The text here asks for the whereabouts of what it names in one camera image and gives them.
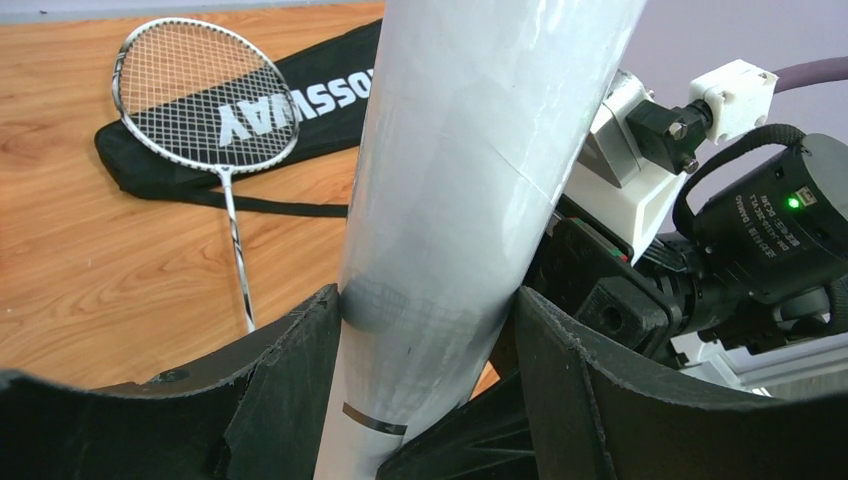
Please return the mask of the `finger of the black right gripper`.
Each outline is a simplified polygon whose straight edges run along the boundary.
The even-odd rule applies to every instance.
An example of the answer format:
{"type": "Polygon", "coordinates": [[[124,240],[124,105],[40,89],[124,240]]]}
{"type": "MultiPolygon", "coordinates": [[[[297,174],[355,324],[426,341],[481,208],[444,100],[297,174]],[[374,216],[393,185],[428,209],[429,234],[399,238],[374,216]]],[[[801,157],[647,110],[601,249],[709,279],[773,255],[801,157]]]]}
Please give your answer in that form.
{"type": "Polygon", "coordinates": [[[520,372],[514,370],[393,453],[378,479],[535,479],[520,372]]]}

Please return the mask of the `black racket bag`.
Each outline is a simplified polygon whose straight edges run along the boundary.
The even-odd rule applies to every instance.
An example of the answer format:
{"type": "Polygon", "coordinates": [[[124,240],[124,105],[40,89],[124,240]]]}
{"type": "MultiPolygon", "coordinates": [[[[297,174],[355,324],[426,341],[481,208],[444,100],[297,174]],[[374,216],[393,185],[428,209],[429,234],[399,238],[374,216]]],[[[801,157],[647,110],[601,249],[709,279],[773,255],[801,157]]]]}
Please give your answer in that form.
{"type": "Polygon", "coordinates": [[[359,145],[382,24],[272,60],[219,25],[166,17],[135,29],[112,76],[119,117],[94,136],[117,186],[221,208],[240,179],[359,145]]]}

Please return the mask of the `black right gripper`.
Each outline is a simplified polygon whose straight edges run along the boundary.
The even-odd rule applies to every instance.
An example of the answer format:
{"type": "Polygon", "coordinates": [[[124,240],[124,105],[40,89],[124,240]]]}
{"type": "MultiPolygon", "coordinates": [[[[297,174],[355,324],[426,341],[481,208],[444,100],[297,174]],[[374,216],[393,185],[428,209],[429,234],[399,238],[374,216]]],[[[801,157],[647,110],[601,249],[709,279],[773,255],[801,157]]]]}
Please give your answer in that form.
{"type": "Polygon", "coordinates": [[[579,323],[654,361],[678,361],[675,300],[586,221],[563,218],[543,237],[527,285],[579,323]]]}

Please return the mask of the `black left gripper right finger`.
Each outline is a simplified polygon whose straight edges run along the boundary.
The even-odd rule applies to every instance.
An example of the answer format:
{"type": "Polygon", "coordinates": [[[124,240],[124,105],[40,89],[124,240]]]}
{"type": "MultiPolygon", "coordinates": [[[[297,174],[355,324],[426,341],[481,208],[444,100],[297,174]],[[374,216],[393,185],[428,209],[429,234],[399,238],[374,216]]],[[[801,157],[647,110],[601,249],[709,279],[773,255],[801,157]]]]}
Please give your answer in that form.
{"type": "Polygon", "coordinates": [[[522,288],[513,311],[543,479],[843,479],[847,397],[789,401],[662,366],[522,288]]]}

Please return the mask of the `white racket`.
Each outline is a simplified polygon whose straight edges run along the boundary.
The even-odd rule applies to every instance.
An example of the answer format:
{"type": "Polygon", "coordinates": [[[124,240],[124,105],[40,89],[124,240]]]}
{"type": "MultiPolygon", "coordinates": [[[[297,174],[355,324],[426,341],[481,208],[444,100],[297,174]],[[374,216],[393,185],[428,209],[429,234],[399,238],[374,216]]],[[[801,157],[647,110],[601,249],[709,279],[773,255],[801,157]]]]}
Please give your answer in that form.
{"type": "Polygon", "coordinates": [[[206,21],[165,17],[126,37],[111,89],[121,122],[145,147],[218,177],[246,330],[254,332],[233,178],[279,164],[297,145],[300,120],[285,77],[243,36],[206,21]]]}

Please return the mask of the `white shuttlecock tube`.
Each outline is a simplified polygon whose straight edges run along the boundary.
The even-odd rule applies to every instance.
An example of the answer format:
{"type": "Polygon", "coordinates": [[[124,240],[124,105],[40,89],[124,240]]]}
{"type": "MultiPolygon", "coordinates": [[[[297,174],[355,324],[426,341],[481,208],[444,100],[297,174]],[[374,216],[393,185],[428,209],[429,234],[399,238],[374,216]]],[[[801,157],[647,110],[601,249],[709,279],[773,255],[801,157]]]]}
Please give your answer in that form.
{"type": "Polygon", "coordinates": [[[644,7],[386,3],[317,478],[374,478],[470,399],[644,7]]]}

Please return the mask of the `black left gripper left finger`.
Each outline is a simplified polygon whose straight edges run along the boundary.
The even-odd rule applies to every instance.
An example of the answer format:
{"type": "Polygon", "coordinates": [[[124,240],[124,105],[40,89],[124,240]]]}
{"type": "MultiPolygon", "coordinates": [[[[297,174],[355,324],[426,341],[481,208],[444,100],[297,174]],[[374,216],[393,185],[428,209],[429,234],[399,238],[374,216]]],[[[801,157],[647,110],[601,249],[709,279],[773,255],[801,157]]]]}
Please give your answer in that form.
{"type": "Polygon", "coordinates": [[[340,336],[329,284],[278,320],[145,383],[1,373],[5,479],[309,479],[340,336]]]}

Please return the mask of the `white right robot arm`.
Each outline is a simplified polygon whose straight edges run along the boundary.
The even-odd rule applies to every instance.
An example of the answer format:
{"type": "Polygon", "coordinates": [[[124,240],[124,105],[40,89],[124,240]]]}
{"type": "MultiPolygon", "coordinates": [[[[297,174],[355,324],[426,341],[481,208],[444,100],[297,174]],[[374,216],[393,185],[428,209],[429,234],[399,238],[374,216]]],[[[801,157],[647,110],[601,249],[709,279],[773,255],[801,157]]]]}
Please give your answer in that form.
{"type": "Polygon", "coordinates": [[[694,335],[773,352],[847,329],[847,148],[755,129],[689,180],[780,151],[642,254],[559,205],[496,345],[499,381],[402,447],[381,479],[843,479],[847,397],[782,400],[695,376],[694,335]]]}

